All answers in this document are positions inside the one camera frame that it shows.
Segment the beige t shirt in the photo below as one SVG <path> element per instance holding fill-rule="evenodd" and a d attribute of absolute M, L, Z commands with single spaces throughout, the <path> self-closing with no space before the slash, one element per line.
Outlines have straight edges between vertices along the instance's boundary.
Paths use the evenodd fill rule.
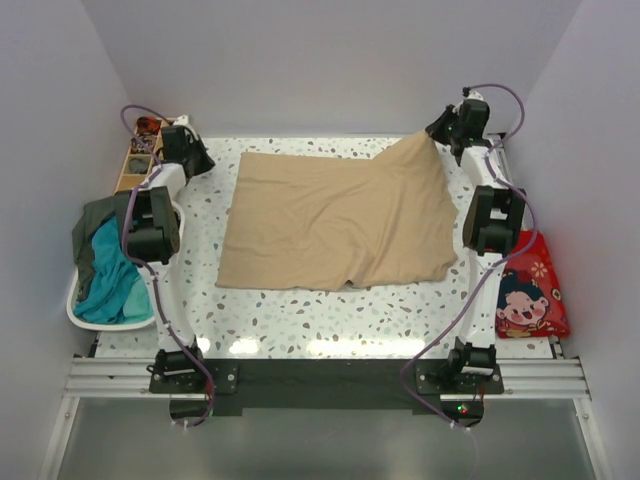
<path fill-rule="evenodd" d="M 441 281 L 458 211 L 425 131 L 373 158 L 245 152 L 216 284 L 337 291 Z"/>

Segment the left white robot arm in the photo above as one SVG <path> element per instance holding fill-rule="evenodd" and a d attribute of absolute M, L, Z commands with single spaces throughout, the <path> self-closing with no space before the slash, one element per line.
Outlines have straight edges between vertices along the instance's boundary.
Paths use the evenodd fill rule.
<path fill-rule="evenodd" d="M 123 255 L 146 286 L 156 323 L 158 353 L 148 367 L 154 393 L 214 393 L 196 334 L 184 312 L 180 248 L 185 214 L 176 202 L 191 179 L 211 171 L 201 137 L 185 116 L 160 129 L 162 157 L 149 175 L 129 191 L 114 195 Z"/>

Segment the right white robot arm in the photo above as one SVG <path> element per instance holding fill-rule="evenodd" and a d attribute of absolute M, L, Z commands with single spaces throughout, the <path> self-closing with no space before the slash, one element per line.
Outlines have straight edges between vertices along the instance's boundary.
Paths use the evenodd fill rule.
<path fill-rule="evenodd" d="M 462 228 L 463 247 L 469 254 L 468 303 L 448 358 L 425 360 L 415 367 L 416 384 L 423 395 L 503 391 L 495 316 L 504 259 L 518 242 L 525 202 L 508 185 L 495 148 L 484 137 L 489 116 L 488 103 L 471 90 L 426 128 L 434 141 L 449 148 L 474 192 Z"/>

